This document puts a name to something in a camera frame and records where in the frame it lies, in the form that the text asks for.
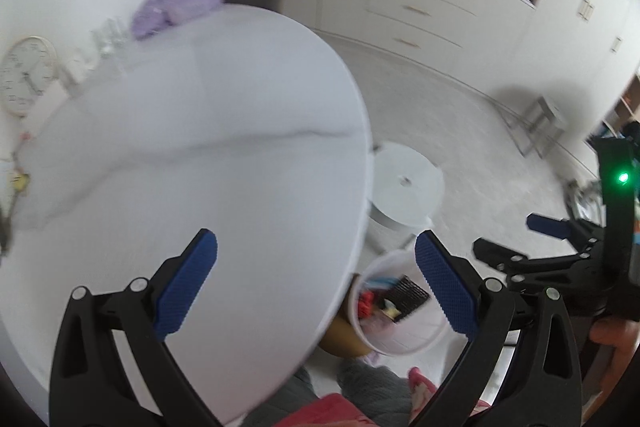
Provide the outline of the person's right hand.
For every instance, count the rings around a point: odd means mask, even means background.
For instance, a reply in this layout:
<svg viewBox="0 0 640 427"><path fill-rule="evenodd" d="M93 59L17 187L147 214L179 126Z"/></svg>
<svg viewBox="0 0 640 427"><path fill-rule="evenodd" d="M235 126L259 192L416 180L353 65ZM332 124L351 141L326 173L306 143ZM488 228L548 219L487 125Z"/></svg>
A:
<svg viewBox="0 0 640 427"><path fill-rule="evenodd" d="M607 317L591 326L589 338L594 343L614 348L614 355L631 358L639 344L639 323Z"/></svg>

